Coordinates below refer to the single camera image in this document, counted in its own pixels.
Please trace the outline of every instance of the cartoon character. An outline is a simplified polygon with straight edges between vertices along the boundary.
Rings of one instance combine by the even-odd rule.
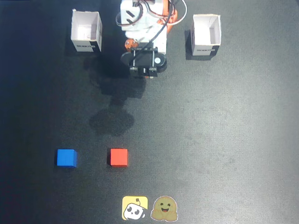
[[[145,214],[144,214],[145,209],[137,204],[128,204],[125,212],[123,213],[123,216],[127,219],[140,219],[140,218],[144,218]]]
[[[124,220],[142,219],[145,217],[147,208],[148,199],[146,197],[126,196],[123,198],[122,218]]]
[[[172,197],[159,197],[154,203],[150,216],[156,221],[175,222],[178,219],[178,205]]]

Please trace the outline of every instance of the brown blob sticker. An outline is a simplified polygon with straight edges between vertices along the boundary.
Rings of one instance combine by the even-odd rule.
[[[178,205],[176,201],[169,196],[159,197],[154,203],[150,217],[156,221],[177,221]]]

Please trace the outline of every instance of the black cable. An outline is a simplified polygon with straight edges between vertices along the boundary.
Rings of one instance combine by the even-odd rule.
[[[142,53],[144,52],[144,50],[151,44],[153,43],[153,41],[162,33],[162,31],[164,30],[164,28],[167,26],[169,20],[170,20],[170,17],[172,15],[172,13],[174,12],[174,0],[171,1],[170,3],[170,9],[171,9],[171,12],[169,12],[168,14],[168,17],[167,17],[167,20],[165,22],[165,24],[162,26],[162,28],[159,30],[159,32],[143,47],[141,48],[140,51],[138,51],[136,54],[135,54],[135,57],[132,58],[132,60],[129,62],[129,65],[132,64],[132,62]]]

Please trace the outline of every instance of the yellow sticker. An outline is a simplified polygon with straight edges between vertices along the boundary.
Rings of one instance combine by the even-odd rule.
[[[122,199],[122,219],[139,220],[145,217],[148,199],[144,196],[125,196]]]
[[[178,205],[172,197],[159,197],[150,216],[156,221],[175,222],[178,219]]]

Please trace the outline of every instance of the white cardboard box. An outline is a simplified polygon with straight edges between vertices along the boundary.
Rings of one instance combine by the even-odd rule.
[[[80,12],[73,9],[71,40],[79,52],[102,51],[103,25],[99,12]]]
[[[221,45],[220,15],[193,15],[191,45],[193,56],[216,55]]]

